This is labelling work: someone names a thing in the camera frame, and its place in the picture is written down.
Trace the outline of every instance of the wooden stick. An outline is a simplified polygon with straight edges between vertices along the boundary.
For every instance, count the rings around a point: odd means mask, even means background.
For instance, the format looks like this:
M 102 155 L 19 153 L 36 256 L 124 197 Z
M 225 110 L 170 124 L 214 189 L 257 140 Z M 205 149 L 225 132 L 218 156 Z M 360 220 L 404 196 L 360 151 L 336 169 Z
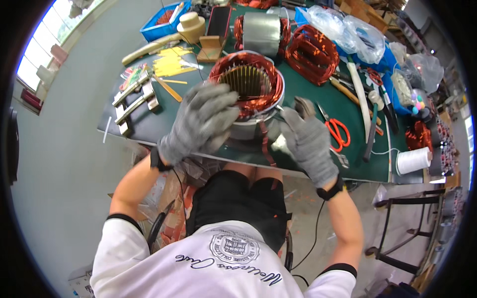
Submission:
M 164 79 L 161 79 L 161 81 L 166 82 L 166 83 L 176 83 L 176 84 L 185 84 L 185 85 L 187 85 L 187 82 L 186 82 L 186 81 L 175 81 L 175 80 L 164 80 Z
M 351 91 L 349 91 L 346 87 L 344 87 L 343 85 L 340 84 L 340 82 L 335 79 L 335 78 L 330 78 L 330 81 L 331 81 L 331 84 L 333 86 L 336 87 L 336 89 L 338 89 L 339 91 L 343 92 L 344 95 L 348 96 L 349 99 L 351 99 L 351 101 L 357 105 L 359 105 L 359 100 L 356 96 L 354 96 L 353 93 L 351 93 Z M 373 116 L 373 112 L 370 110 L 369 111 L 369 115 L 372 117 Z M 379 119 L 379 117 L 376 118 L 376 123 L 378 125 L 381 125 L 381 119 Z
M 177 92 L 175 92 L 174 89 L 169 87 L 169 85 L 167 85 L 163 80 L 159 79 L 155 74 L 153 74 L 152 76 L 159 84 L 161 84 L 161 86 L 167 92 L 169 92 L 170 95 L 172 95 L 172 97 L 174 97 L 175 100 L 177 100 L 177 102 L 179 103 L 182 102 L 182 97 L 179 94 L 177 94 Z

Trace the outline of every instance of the wooden handle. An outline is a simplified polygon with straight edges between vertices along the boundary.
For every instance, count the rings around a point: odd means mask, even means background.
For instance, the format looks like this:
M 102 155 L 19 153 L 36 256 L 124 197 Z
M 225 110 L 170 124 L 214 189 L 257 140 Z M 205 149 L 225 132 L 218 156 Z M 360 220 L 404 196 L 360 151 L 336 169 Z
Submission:
M 131 63 L 132 61 L 139 58 L 140 56 L 146 55 L 147 53 L 150 53 L 154 50 L 159 49 L 160 47 L 162 47 L 163 45 L 165 45 L 169 41 L 177 41 L 181 38 L 182 38 L 182 36 L 179 33 L 174 33 L 174 34 L 167 35 L 167 36 L 161 37 L 159 39 L 156 39 L 155 41 L 152 41 L 152 42 L 148 43 L 144 47 L 142 47 L 142 48 L 138 49 L 137 51 L 134 51 L 131 54 L 124 57 L 123 60 L 122 60 L 123 65 L 126 66 L 129 63 Z
M 336 89 L 338 89 L 339 91 L 343 92 L 344 95 L 348 96 L 349 99 L 351 99 L 352 102 L 354 102 L 355 104 L 359 105 L 359 100 L 358 98 L 353 94 L 351 93 L 351 91 L 349 91 L 346 87 L 344 87 L 343 85 L 340 84 L 340 82 L 336 79 L 330 79 L 331 81 L 331 84 L 333 86 L 336 87 Z M 373 112 L 370 110 L 369 111 L 369 115 L 372 117 L 373 116 Z M 376 123 L 378 125 L 381 125 L 381 119 L 379 119 L 379 117 L 376 119 Z

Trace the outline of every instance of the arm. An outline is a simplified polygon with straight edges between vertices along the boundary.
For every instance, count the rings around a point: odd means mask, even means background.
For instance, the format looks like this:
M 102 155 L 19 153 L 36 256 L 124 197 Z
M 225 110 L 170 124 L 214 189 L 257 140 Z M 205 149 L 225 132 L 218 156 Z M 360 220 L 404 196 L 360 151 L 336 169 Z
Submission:
M 136 164 L 121 179 L 111 200 L 109 214 L 121 213 L 137 220 L 137 206 L 159 177 L 158 168 L 151 168 L 151 156 L 148 155 Z
M 297 111 L 290 108 L 284 108 L 281 115 L 286 121 L 281 123 L 280 127 L 287 140 L 288 149 L 315 187 L 328 191 L 335 185 L 338 176 L 338 167 L 330 156 L 328 128 L 314 115 L 306 115 L 305 119 L 302 119 Z M 328 267 L 345 263 L 357 269 L 364 238 L 358 210 L 345 189 L 331 198 L 327 205 L 338 239 Z
M 324 189 L 328 190 L 335 182 L 336 179 L 329 182 Z M 363 226 L 358 209 L 345 189 L 331 198 L 327 205 L 331 225 L 338 240 L 327 267 L 345 263 L 358 270 L 364 243 Z
M 198 85 L 185 96 L 172 131 L 159 140 L 157 150 L 164 165 L 175 165 L 192 152 L 218 149 L 239 109 L 230 108 L 237 99 L 227 85 Z M 124 214 L 137 220 L 137 206 L 159 177 L 148 155 L 135 165 L 114 191 L 109 214 Z

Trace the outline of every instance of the wristwatch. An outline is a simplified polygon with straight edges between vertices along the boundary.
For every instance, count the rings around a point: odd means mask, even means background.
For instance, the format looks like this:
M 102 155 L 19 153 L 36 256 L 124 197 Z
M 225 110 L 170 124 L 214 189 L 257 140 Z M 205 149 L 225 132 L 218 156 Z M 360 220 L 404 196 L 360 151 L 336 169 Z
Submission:
M 334 197 L 338 192 L 343 190 L 344 181 L 341 179 L 341 175 L 338 174 L 338 178 L 336 179 L 336 183 L 330 188 L 329 191 L 324 190 L 323 188 L 317 188 L 316 194 L 325 201 L 329 201 L 332 197 Z
M 159 151 L 157 150 L 157 147 L 154 146 L 151 149 L 151 168 L 158 168 L 160 172 L 165 172 L 174 167 L 171 165 L 165 165 L 162 162 L 161 157 L 159 156 Z

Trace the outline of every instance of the white spool of thread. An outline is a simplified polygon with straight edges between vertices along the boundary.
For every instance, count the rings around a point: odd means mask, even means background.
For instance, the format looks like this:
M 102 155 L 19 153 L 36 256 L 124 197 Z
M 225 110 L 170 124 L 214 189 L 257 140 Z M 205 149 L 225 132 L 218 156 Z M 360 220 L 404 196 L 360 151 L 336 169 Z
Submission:
M 400 152 L 396 157 L 396 172 L 399 176 L 428 168 L 431 165 L 432 153 L 428 147 L 412 151 Z

